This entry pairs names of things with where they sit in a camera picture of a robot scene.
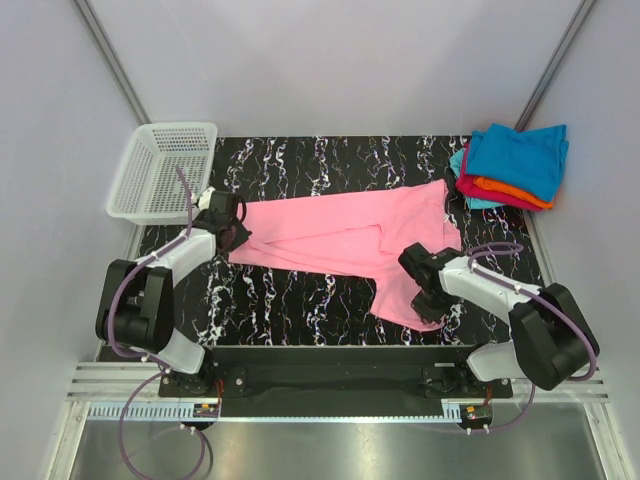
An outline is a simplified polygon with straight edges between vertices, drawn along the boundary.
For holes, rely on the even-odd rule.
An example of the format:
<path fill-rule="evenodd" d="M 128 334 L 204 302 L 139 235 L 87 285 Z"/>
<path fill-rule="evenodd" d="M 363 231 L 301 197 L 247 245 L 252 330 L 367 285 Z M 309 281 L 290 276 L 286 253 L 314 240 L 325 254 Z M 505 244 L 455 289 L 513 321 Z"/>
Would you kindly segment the pink t shirt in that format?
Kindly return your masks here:
<path fill-rule="evenodd" d="M 414 187 L 251 202 L 244 221 L 249 240 L 232 251 L 235 264 L 371 279 L 370 311 L 420 332 L 438 330 L 439 314 L 421 318 L 411 302 L 419 292 L 401 267 L 415 243 L 430 253 L 461 246 L 445 211 L 442 180 Z"/>

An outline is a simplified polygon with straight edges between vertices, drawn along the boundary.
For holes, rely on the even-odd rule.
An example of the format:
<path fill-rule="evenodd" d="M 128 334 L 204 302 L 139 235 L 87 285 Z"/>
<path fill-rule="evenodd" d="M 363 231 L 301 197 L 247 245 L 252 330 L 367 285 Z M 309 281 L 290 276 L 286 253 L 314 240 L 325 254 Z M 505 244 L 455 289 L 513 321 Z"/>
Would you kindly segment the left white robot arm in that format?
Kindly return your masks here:
<path fill-rule="evenodd" d="M 160 250 L 136 261 L 115 260 L 106 273 L 96 335 L 123 358 L 157 363 L 196 396 L 219 385 L 209 350 L 176 327 L 174 288 L 200 265 L 246 243 L 244 218 L 202 211 Z"/>

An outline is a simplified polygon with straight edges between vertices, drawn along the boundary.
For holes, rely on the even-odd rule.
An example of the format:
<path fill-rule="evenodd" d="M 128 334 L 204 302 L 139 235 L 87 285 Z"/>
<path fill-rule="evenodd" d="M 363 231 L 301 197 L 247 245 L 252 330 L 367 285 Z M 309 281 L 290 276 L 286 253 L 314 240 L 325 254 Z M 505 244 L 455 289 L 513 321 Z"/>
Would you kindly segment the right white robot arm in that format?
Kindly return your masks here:
<path fill-rule="evenodd" d="M 416 312 L 442 311 L 463 299 L 509 326 L 509 341 L 476 348 L 454 371 L 457 390 L 472 397 L 505 378 L 551 391 L 565 381 L 591 379 L 599 347 L 571 293 L 557 283 L 541 288 L 509 279 L 482 266 L 479 257 L 420 249 L 399 258 L 419 286 L 412 303 Z"/>

